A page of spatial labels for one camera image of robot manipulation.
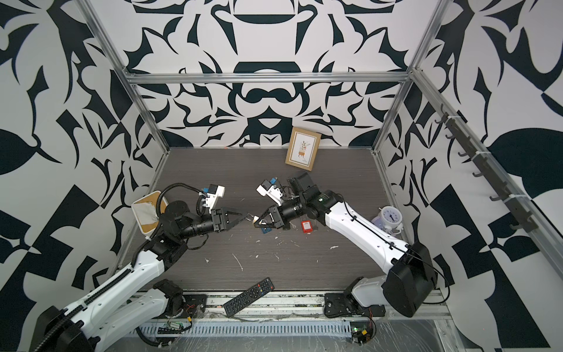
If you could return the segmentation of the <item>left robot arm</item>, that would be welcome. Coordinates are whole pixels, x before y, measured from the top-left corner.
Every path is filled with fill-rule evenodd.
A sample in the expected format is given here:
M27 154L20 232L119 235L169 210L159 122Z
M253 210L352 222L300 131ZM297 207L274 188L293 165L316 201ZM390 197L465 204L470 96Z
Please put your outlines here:
M130 297L161 276L189 251L189 240L233 229L246 219L235 208L217 208L224 187L195 189L173 183L152 204L156 227L131 262L104 284L63 309L40 315L31 351L105 351L151 318L177 317L185 310L183 290L161 280L134 302Z

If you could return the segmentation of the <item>red padlock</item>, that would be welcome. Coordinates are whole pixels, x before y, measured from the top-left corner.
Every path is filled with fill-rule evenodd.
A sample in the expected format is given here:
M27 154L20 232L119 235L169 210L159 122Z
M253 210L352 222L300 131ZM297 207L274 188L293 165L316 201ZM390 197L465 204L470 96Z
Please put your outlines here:
M309 220L302 221L301 228L302 228L303 233L312 233L314 231L314 227L312 225L312 222L309 221Z

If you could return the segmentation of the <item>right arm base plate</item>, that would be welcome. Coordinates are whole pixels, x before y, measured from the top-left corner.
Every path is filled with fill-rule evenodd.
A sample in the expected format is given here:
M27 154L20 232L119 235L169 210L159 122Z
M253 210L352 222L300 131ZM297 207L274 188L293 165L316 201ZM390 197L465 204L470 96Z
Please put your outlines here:
M386 308L384 305L363 307L351 294L326 293L324 295L323 313L327 318L352 316L381 318L386 315Z

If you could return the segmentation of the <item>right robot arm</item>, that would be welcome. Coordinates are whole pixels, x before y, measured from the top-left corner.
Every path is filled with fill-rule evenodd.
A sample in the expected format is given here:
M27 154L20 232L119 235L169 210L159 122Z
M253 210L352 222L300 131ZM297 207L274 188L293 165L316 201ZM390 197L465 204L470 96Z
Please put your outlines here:
M440 274L431 263L428 248L377 227L353 210L341 194L321 191L307 172L300 172L288 183L290 197L284 196L275 180L264 180L257 187L261 196L275 204L255 219L255 227L289 229L291 221L307 216L346 237L383 272L379 277L357 278L342 293L325 295L324 315L366 315L370 308L388 304L400 315L415 316L436 289Z

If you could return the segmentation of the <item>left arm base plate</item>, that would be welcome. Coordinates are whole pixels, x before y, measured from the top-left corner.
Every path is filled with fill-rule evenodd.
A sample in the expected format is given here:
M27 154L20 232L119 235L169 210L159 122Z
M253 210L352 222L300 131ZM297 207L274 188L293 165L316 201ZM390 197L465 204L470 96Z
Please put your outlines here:
M207 308L208 296L206 294L184 294L183 312L181 318L198 318L203 316Z

